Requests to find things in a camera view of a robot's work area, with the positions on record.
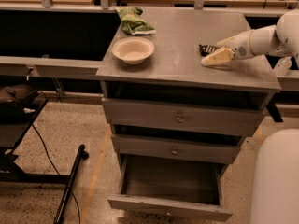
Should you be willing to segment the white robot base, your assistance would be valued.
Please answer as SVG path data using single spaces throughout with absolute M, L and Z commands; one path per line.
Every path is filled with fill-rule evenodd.
M 255 162 L 249 224 L 299 224 L 299 130 L 268 136 Z

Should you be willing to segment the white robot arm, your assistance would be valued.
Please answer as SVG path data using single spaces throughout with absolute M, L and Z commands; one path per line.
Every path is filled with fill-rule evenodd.
M 282 15 L 275 25 L 251 29 L 216 43 L 201 61 L 203 66 L 215 66 L 231 60 L 246 60 L 260 55 L 299 59 L 299 10 Z

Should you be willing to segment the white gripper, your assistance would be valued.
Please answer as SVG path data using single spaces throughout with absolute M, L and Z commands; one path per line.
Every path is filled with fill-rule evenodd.
M 231 36 L 218 41 L 216 45 L 222 48 L 216 49 L 215 51 L 205 56 L 201 61 L 201 65 L 215 66 L 228 63 L 234 58 L 234 53 L 235 58 L 238 60 L 252 58 L 253 54 L 250 48 L 251 34 L 252 31 L 249 30 L 246 32 L 242 32 L 235 37 Z

